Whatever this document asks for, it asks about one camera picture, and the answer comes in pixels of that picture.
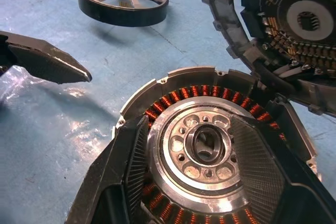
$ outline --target copper coil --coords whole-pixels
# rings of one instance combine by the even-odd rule
[[[180,208],[179,212],[177,213],[177,216],[176,216],[176,219],[174,221],[174,224],[182,224],[183,213],[184,213],[183,209]]]
[[[259,104],[254,105],[251,109],[250,109],[250,113],[256,117],[260,112],[262,111],[262,107]]]
[[[149,185],[146,185],[142,190],[142,195],[146,196],[149,195],[155,188],[155,184],[151,183]]]
[[[160,113],[164,111],[164,106],[161,104],[161,102],[154,102],[152,106]]]
[[[275,129],[275,130],[280,129],[279,125],[278,125],[276,122],[272,122],[272,123],[270,123],[269,126],[271,126],[271,127],[272,127],[273,129]]]
[[[181,88],[181,93],[184,99],[187,99],[190,97],[190,94],[187,88]]]
[[[269,121],[271,119],[272,117],[270,116],[268,112],[265,112],[264,114],[262,114],[261,116],[257,118],[258,121],[262,121],[262,122]]]
[[[197,222],[197,216],[196,214],[193,213],[190,218],[190,224],[196,224],[196,222]]]
[[[172,97],[174,102],[178,102],[180,101],[180,96],[178,95],[178,93],[176,91],[173,91],[170,93],[170,96]]]
[[[202,85],[202,95],[209,95],[209,85]]]
[[[234,102],[234,103],[239,103],[239,101],[240,101],[240,98],[242,97],[242,95],[239,93],[239,92],[236,92],[235,94],[234,94],[234,96],[233,96],[233,98],[232,98],[232,101]]]
[[[162,211],[160,215],[162,220],[164,221],[168,220],[170,214],[172,213],[172,207],[173,205],[170,202],[165,206],[164,210]]]
[[[247,109],[250,106],[251,102],[251,98],[247,97],[243,100],[240,106],[242,106],[244,109]]]
[[[220,216],[219,218],[219,224],[225,224],[225,220],[223,216]]]
[[[251,224],[258,224],[258,222],[256,221],[256,219],[252,216],[250,210],[248,210],[247,208],[245,208],[245,213],[247,215],[247,218],[249,219]]]
[[[163,199],[162,193],[156,195],[149,204],[150,209],[153,210],[155,207],[157,207],[162,199]]]
[[[210,216],[205,216],[204,224],[210,224],[210,221],[211,221]]]
[[[224,89],[222,98],[224,98],[226,100],[229,100],[230,95],[231,95],[231,90],[230,89]]]
[[[236,214],[232,214],[232,219],[233,219],[234,224],[240,224],[241,223]]]
[[[286,140],[287,140],[286,137],[285,137],[285,134],[283,134],[283,133],[281,133],[281,134],[279,135],[279,137],[280,137],[280,139],[283,140],[283,141],[286,141]]]
[[[191,94],[193,94],[194,97],[198,96],[198,88],[197,88],[197,86],[191,86]]]
[[[145,114],[148,115],[148,117],[152,120],[155,120],[157,118],[157,114],[152,110],[146,110]]]
[[[167,108],[172,105],[171,100],[166,95],[161,98],[161,101]]]
[[[219,97],[219,94],[220,94],[220,91],[221,89],[220,89],[220,87],[219,86],[213,86],[212,87],[212,96],[213,97]]]

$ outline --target blue table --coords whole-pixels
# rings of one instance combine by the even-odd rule
[[[57,85],[16,67],[0,78],[3,224],[63,223],[122,105],[149,80],[195,65],[248,71],[227,54],[201,0],[170,0],[166,20],[146,28],[101,24],[77,0],[0,0],[0,8],[1,30],[44,39],[93,76],[91,83]],[[336,197],[336,120],[295,108],[314,139],[323,183]]]

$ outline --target bolt hole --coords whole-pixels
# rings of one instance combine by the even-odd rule
[[[183,154],[180,154],[178,157],[179,161],[184,161],[185,160],[185,156]]]
[[[211,170],[205,170],[204,175],[206,178],[211,178],[212,177],[212,171]]]
[[[209,121],[209,117],[207,117],[206,115],[204,117],[202,117],[203,122],[208,122]]]
[[[236,155],[232,155],[230,159],[231,159],[231,161],[232,161],[233,163],[236,163],[236,162],[237,162]]]
[[[178,131],[179,131],[181,134],[184,134],[184,133],[185,133],[185,128],[180,128]]]

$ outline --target black wheel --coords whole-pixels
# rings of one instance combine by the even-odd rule
[[[169,0],[78,0],[89,17],[117,26],[151,26],[166,18]]]

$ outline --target blue surface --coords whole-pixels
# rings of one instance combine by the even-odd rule
[[[101,24],[77,0],[0,0],[0,29],[44,39],[89,69],[91,83],[57,85],[12,68],[0,78],[0,223],[63,223],[119,110],[141,85],[194,65],[248,71],[226,52],[200,0],[170,0],[147,28]],[[336,120],[295,105],[315,141],[323,183],[336,197]]]

